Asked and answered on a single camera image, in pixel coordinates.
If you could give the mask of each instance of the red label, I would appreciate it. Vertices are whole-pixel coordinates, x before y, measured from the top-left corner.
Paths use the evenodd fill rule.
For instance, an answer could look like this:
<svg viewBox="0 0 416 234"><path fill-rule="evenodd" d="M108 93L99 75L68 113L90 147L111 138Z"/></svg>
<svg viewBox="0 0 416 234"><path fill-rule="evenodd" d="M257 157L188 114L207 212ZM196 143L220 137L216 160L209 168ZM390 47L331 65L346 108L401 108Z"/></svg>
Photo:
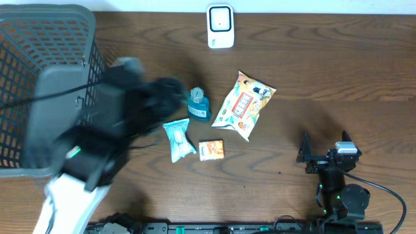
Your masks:
<svg viewBox="0 0 416 234"><path fill-rule="evenodd" d="M237 79L237 82L241 82L244 79L244 75L239 75L239 79Z"/></svg>
<svg viewBox="0 0 416 234"><path fill-rule="evenodd" d="M253 101L253 97L251 95L245 92L242 92L240 94L239 99L237 100L237 102L235 103L233 107L233 110L232 110L233 113L239 118L242 118L252 101Z"/></svg>

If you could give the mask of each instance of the bottle label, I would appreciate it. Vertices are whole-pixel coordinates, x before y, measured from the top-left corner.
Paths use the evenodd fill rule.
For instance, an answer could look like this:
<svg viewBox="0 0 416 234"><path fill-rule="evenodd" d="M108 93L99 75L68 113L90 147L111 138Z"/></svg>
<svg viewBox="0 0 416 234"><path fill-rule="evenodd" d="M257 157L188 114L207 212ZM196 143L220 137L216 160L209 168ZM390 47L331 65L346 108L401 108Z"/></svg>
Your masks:
<svg viewBox="0 0 416 234"><path fill-rule="evenodd" d="M202 118L206 118L207 117L207 112L206 111L202 111L202 110L198 110L195 109L194 107L190 107L188 106L188 110L191 114L198 116L198 117L202 117Z"/></svg>

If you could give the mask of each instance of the white rectangular device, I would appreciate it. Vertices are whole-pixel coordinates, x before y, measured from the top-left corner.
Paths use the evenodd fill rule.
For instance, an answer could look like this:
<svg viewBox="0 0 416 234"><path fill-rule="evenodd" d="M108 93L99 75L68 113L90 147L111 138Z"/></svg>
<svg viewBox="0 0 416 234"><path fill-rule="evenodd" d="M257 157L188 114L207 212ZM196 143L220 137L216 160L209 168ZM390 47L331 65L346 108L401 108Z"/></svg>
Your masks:
<svg viewBox="0 0 416 234"><path fill-rule="evenodd" d="M234 45L233 9L229 5L211 5L207 9L208 46L212 49Z"/></svg>

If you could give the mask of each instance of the white wall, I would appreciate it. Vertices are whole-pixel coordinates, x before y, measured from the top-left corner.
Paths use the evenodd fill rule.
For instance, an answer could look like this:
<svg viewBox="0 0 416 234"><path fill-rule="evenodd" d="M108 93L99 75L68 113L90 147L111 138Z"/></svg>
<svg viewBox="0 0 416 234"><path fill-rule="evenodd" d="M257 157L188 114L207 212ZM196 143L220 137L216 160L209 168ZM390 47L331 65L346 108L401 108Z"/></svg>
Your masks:
<svg viewBox="0 0 416 234"><path fill-rule="evenodd" d="M3 4L79 4L97 11L205 12L228 3L235 12L416 14L416 0L1 0Z"/></svg>

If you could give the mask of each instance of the green light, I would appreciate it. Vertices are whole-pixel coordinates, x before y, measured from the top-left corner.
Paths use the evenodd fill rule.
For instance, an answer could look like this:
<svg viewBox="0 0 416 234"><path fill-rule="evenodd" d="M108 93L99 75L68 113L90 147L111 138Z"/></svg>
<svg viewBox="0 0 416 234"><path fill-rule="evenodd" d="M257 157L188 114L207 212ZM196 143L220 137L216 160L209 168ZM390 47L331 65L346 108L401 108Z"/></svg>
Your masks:
<svg viewBox="0 0 416 234"><path fill-rule="evenodd" d="M81 150L81 149L79 148L77 151L75 151L73 154L71 154L71 155L70 155L70 159L71 159L73 156L77 155L77 153L79 153L79 152L80 152L80 150Z"/></svg>

